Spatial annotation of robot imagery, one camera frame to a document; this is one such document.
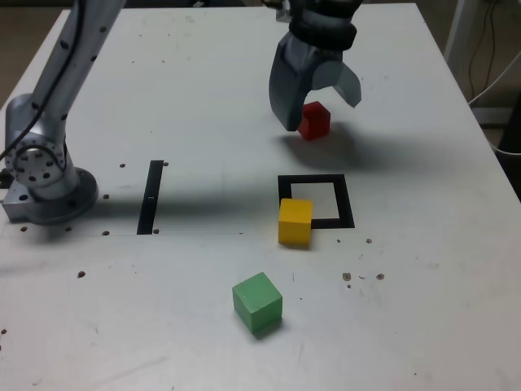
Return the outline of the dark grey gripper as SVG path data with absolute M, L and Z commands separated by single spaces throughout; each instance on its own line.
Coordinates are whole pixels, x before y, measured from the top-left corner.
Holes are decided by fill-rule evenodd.
M 355 108 L 361 102 L 361 83 L 343 63 L 343 52 L 324 49 L 287 33 L 279 42 L 269 76 L 269 102 L 287 131 L 297 131 L 304 101 L 311 90 L 333 87 Z

